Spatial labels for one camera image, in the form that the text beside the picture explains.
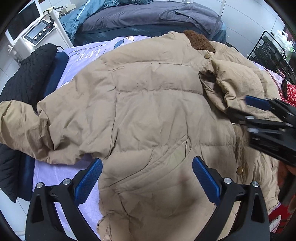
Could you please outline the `right hand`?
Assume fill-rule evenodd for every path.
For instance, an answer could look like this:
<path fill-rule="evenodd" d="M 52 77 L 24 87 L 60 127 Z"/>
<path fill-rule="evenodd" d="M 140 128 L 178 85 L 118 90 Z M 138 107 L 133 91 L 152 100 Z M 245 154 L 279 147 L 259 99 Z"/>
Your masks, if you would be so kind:
<path fill-rule="evenodd" d="M 283 192 L 284 194 L 289 192 L 293 184 L 294 178 L 295 178 L 295 166 L 289 166 L 284 162 L 280 161 L 278 166 L 278 173 L 277 173 L 278 186 L 280 188 L 280 191 Z"/>

